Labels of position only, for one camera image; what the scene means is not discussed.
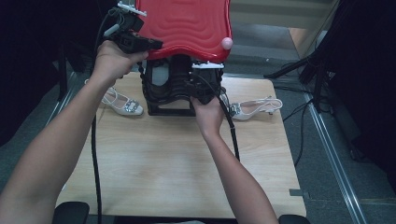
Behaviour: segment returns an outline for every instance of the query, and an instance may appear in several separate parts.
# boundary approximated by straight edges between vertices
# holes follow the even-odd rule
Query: gray carpet
[[[284,64],[298,60],[286,28],[234,24],[233,35],[235,48],[227,60],[225,76],[262,78],[263,74],[273,73]],[[81,85],[85,76],[77,75],[75,82]],[[276,87],[302,87],[298,82],[298,71],[273,81]],[[46,125],[56,106],[57,96],[56,86],[42,99],[11,141],[0,147],[0,189],[6,184],[23,150]],[[276,96],[284,103],[281,109],[283,118],[294,108],[305,103],[304,95],[296,91],[276,89]],[[335,119],[330,114],[324,113],[322,116],[337,154],[361,202],[367,223],[395,223],[395,194],[385,174],[370,162],[353,161],[349,156],[346,139]],[[295,160],[300,150],[301,121],[301,112],[285,121],[291,154]],[[308,110],[304,114],[304,151],[296,171],[301,188],[306,193],[304,202],[307,217],[312,224],[354,223]],[[88,223],[95,221],[95,216],[90,216]],[[111,223],[113,217],[105,217],[104,221]]]

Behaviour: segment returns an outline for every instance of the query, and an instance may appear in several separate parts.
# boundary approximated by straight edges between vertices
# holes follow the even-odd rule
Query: floor
[[[281,69],[285,64],[299,60],[287,28],[252,24],[233,24],[234,46],[226,62],[225,76],[262,78]],[[283,118],[305,104],[312,84],[303,86],[298,81],[297,69],[274,79],[276,97],[281,99]],[[70,72],[71,99],[82,86],[87,74]],[[27,144],[47,124],[50,117],[62,108],[57,103],[55,87],[22,124],[14,138],[0,147],[0,189],[6,184],[10,170],[15,166]],[[330,109],[322,104],[323,109]],[[333,223],[396,223],[396,197],[386,175],[369,161],[353,161],[347,142],[335,118],[328,113],[316,113],[309,106],[284,121],[290,150],[297,160],[297,176],[304,191],[307,218],[312,224]],[[104,217],[111,223],[113,217]],[[95,223],[90,216],[88,223]]]

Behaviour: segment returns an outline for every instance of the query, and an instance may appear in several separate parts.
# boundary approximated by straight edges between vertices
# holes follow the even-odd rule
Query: pink ball
[[[231,49],[233,47],[233,40],[230,37],[225,37],[221,40],[221,45],[224,49]]]

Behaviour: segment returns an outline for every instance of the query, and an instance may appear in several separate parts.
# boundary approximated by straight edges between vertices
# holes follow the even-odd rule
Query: person's left hand
[[[101,83],[111,87],[118,78],[131,71],[134,63],[141,62],[148,56],[146,51],[126,54],[114,42],[106,40],[98,48],[91,79],[99,79]]]

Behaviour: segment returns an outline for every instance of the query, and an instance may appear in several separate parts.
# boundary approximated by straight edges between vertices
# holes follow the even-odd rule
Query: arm
[[[277,223],[276,214],[265,192],[250,172],[238,161],[220,136],[224,113],[214,98],[202,105],[191,98],[201,134],[205,139],[228,202],[238,223]]]
[[[110,41],[99,47],[90,81],[23,152],[0,195],[0,223],[51,223],[107,89],[146,57],[124,54]]]

